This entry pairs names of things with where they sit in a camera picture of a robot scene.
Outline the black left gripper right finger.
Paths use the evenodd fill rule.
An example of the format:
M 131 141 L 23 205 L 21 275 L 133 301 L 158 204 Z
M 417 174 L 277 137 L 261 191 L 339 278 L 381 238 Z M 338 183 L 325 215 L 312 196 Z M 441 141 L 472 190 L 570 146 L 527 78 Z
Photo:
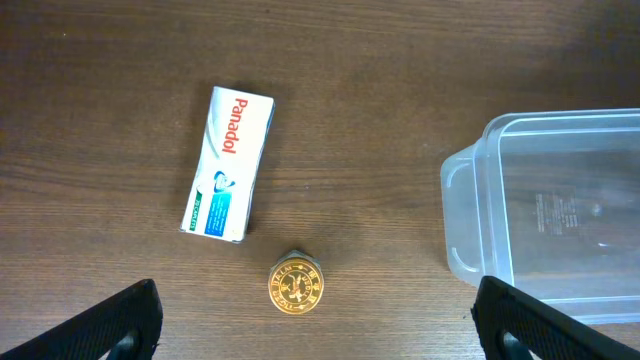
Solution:
M 485 357 L 639 360 L 639 352 L 493 277 L 482 278 L 471 308 Z

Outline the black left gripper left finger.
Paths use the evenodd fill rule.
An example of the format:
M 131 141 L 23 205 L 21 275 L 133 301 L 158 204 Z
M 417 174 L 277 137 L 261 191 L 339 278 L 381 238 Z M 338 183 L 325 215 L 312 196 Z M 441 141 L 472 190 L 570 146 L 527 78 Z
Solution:
M 3 353 L 3 359 L 152 359 L 163 310 L 156 284 L 141 280 Z

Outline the white Panadol medicine box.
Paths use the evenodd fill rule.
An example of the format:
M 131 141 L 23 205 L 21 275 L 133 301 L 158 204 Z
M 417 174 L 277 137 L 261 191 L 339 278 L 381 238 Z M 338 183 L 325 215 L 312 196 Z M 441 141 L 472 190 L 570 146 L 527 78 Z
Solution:
M 271 97 L 216 86 L 180 230 L 238 243 L 245 238 Z

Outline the small gold-lidded balm jar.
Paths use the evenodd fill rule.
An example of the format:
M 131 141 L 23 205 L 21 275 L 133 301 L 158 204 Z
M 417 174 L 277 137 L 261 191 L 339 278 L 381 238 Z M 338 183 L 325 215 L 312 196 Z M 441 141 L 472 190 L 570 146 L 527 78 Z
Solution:
M 289 315 L 314 309 L 324 292 L 324 276 L 319 263 L 298 250 L 282 257 L 270 270 L 269 297 L 274 306 Z

